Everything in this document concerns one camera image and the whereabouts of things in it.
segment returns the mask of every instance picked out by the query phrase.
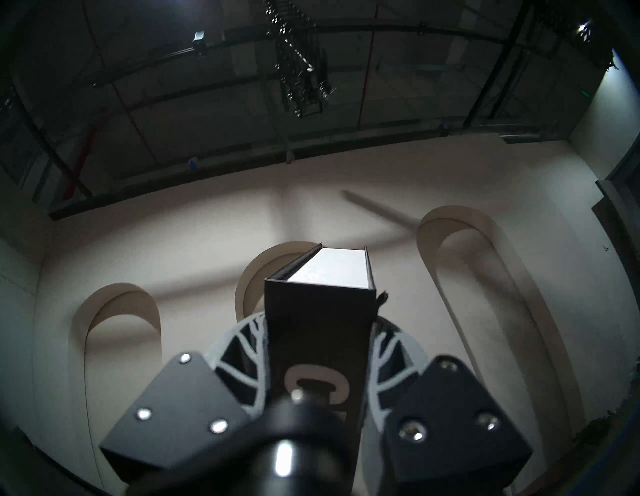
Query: arched alcove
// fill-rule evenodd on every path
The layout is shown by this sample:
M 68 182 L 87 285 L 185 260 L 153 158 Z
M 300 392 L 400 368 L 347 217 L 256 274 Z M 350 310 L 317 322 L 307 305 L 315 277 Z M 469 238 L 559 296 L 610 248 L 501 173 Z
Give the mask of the arched alcove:
M 417 240 L 477 376 L 534 448 L 515 482 L 520 491 L 584 425 L 555 322 L 502 230 L 481 212 L 441 207 L 423 219 Z
M 240 276 L 236 286 L 236 319 L 240 322 L 264 310 L 264 279 L 307 253 L 317 243 L 288 241 L 264 250 L 254 258 Z
M 153 298 L 129 291 L 93 318 L 84 347 L 84 388 L 89 432 L 104 489 L 126 488 L 99 449 L 102 440 L 162 367 L 160 315 Z
M 99 444 L 126 408 L 159 372 L 160 315 L 151 295 L 133 284 L 105 286 L 78 308 L 69 339 L 69 388 L 76 449 L 89 482 L 121 494 Z

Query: black metal rail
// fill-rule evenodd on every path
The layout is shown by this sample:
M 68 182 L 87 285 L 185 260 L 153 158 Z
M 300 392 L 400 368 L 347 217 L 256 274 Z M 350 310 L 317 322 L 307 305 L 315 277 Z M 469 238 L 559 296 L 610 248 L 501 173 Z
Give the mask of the black metal rail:
M 20 95 L 16 91 L 15 87 L 11 87 L 10 91 L 11 101 L 15 104 L 18 113 L 20 114 L 20 118 L 22 122 L 27 127 L 33 138 L 38 142 L 42 150 L 49 156 L 51 161 L 55 164 L 55 166 L 60 169 L 60 172 L 64 174 L 69 180 L 71 180 L 78 188 L 78 190 L 87 198 L 93 196 L 92 192 L 83 184 L 80 179 L 73 173 L 73 171 L 68 167 L 68 165 L 60 158 L 56 149 L 51 146 L 51 144 L 47 141 L 42 134 L 42 131 L 36 126 L 33 119 L 31 118 L 31 114 L 24 107 L 24 103 L 22 103 L 22 99 L 20 99 Z
M 460 36 L 467 40 L 479 40 L 496 44 L 510 44 L 513 46 L 519 46 L 526 48 L 531 52 L 548 58 L 549 55 L 535 47 L 522 45 L 511 41 L 510 37 L 507 39 L 497 38 L 495 36 L 483 35 L 476 33 L 475 31 L 469 31 L 466 29 L 448 29 L 438 28 L 434 26 L 428 26 L 427 24 L 420 22 L 416 24 L 406 24 L 400 22 L 394 22 L 389 19 L 381 19 L 372 21 L 371 19 L 336 19 L 326 20 L 322 24 L 318 24 L 313 27 L 313 30 L 318 34 L 332 34 L 332 33 L 371 33 L 371 32 L 401 32 L 401 33 L 416 33 L 416 34 L 434 34 L 442 36 Z M 268 26 L 249 26 L 245 28 L 234 28 L 225 31 L 225 39 L 221 42 L 211 42 L 206 44 L 206 51 L 213 51 L 218 49 L 229 48 L 235 45 L 242 45 L 245 43 L 254 43 L 271 39 Z M 186 56 L 193 56 L 196 50 L 192 47 L 179 50 L 177 52 L 171 52 L 162 55 L 152 60 L 145 59 L 130 63 L 125 66 L 114 67 L 107 71 L 90 76 L 83 79 L 74 85 L 75 89 L 83 88 L 85 86 L 100 87 L 106 84 L 114 83 L 115 81 L 135 74 L 145 68 L 158 67 L 162 64 L 181 59 Z
M 480 94 L 478 95 L 478 98 L 474 102 L 474 105 L 471 107 L 471 110 L 469 111 L 469 114 L 467 115 L 467 118 L 462 125 L 463 127 L 469 127 L 471 125 L 480 110 L 486 94 L 493 86 L 496 78 L 498 77 L 498 74 L 500 74 L 504 63 L 507 62 L 507 58 L 511 54 L 511 50 L 513 50 L 513 47 L 516 45 L 520 30 L 522 29 L 522 26 L 527 19 L 527 15 L 529 14 L 531 5 L 531 0 L 524 0 L 522 2 L 522 6 L 520 7 L 518 16 L 516 17 L 516 20 L 513 23 L 513 27 L 511 28 L 511 32 L 509 33 L 509 37 L 506 39 L 504 46 L 502 47 L 502 51 L 500 52 L 500 55 L 498 55 L 498 59 L 495 61 L 495 65 L 493 66 L 489 77 L 486 78 L 484 86 L 482 87 L 482 89 L 480 90 Z

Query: beige wall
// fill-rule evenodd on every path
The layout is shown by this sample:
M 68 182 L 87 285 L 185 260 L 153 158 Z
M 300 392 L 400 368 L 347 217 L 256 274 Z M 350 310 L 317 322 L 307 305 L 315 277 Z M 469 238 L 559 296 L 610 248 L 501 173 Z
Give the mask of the beige wall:
M 558 191 L 556 175 L 580 188 Z M 36 403 L 54 426 L 40 445 L 99 482 L 86 460 L 88 427 L 75 413 L 83 371 L 70 330 L 81 335 L 79 323 L 87 327 L 104 304 L 78 317 L 100 288 L 128 283 L 155 299 L 165 362 L 185 349 L 203 351 L 229 329 L 245 267 L 286 241 L 366 244 L 376 286 L 390 294 L 381 315 L 429 356 L 449 353 L 471 366 L 415 238 L 420 220 L 443 205 L 481 212 L 508 239 L 566 348 L 582 398 L 574 407 L 587 419 L 601 416 L 626 391 L 640 354 L 640 316 L 614 250 L 601 249 L 604 232 L 590 211 L 599 199 L 594 181 L 564 143 L 527 148 L 494 135 L 450 137 L 203 180 L 59 221 L 36 302 Z M 372 213 L 344 191 L 392 214 Z
M 38 443 L 33 314 L 53 222 L 0 170 L 0 422 Z

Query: cable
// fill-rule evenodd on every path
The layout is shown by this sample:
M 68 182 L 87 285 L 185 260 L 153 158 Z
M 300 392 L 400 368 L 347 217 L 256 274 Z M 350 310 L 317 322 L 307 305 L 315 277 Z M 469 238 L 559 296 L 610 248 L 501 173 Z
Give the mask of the cable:
M 80 3 L 82 5 L 82 12 L 83 12 L 83 15 L 84 15 L 84 24 L 86 25 L 86 29 L 87 29 L 87 31 L 89 31 L 89 36 L 91 36 L 91 40 L 93 42 L 93 46 L 95 47 L 96 51 L 98 52 L 98 57 L 100 58 L 100 63 L 102 64 L 102 68 L 107 69 L 107 63 L 104 61 L 104 57 L 102 55 L 102 50 L 100 49 L 100 45 L 98 44 L 98 40 L 96 39 L 95 35 L 93 34 L 93 28 L 91 27 L 91 22 L 89 21 L 89 15 L 88 15 L 88 13 L 86 11 L 86 0 L 80 0 Z M 145 137 L 142 135 L 142 132 L 140 131 L 140 128 L 136 124 L 136 121 L 133 120 L 133 117 L 131 116 L 131 113 L 129 112 L 129 109 L 127 109 L 127 106 L 124 104 L 124 101 L 122 100 L 122 96 L 120 96 L 120 92 L 118 91 L 118 88 L 116 87 L 115 83 L 111 83 L 111 87 L 113 88 L 113 91 L 115 92 L 116 97 L 118 98 L 118 101 L 120 102 L 120 105 L 122 106 L 123 110 L 127 114 L 127 117 L 129 118 L 129 121 L 131 122 L 131 125 L 136 130 L 136 133 L 138 133 L 138 136 L 140 137 L 140 140 L 142 141 L 142 144 L 144 144 L 145 148 L 149 152 L 149 155 L 151 155 L 151 158 L 154 160 L 156 165 L 160 165 L 160 162 L 158 162 L 158 159 L 156 158 L 154 153 L 151 151 L 151 148 L 149 147 L 149 144 L 147 143 L 147 140 L 145 139 Z
M 378 18 L 378 11 L 380 10 L 380 5 L 376 3 L 376 13 L 373 18 Z M 373 53 L 373 40 L 375 39 L 376 32 L 371 31 L 371 42 L 369 44 L 369 57 L 367 59 L 367 72 L 364 74 L 364 84 L 362 85 L 362 100 L 360 100 L 360 112 L 358 113 L 358 123 L 356 124 L 356 131 L 360 129 L 360 119 L 362 118 L 362 109 L 364 107 L 364 97 L 367 94 L 367 82 L 369 80 L 369 69 L 371 67 L 371 54 Z

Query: ceiling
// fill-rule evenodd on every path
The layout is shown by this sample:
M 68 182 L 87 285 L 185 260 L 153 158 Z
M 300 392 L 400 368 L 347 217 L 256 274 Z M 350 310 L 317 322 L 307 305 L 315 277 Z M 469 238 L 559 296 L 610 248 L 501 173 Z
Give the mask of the ceiling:
M 293 3 L 322 28 L 336 91 L 321 114 L 300 119 L 284 109 L 259 0 L 41 2 L 13 63 L 13 83 L 49 142 L 67 143 L 67 164 L 80 167 L 98 205 L 97 197 L 104 204 L 124 190 L 131 196 L 169 186 L 168 178 L 192 180 L 185 175 L 196 167 L 197 179 L 236 170 L 233 164 L 283 161 L 287 151 L 299 158 L 488 129 L 511 140 L 563 139 L 605 70 L 530 13 L 487 84 L 520 0 Z M 424 34 L 416 32 L 420 22 Z M 205 55 L 176 55 L 196 31 L 214 46 Z M 5 162 L 15 161 L 2 146 Z M 79 192 L 69 198 L 67 182 L 46 205 L 50 211 L 86 207 Z

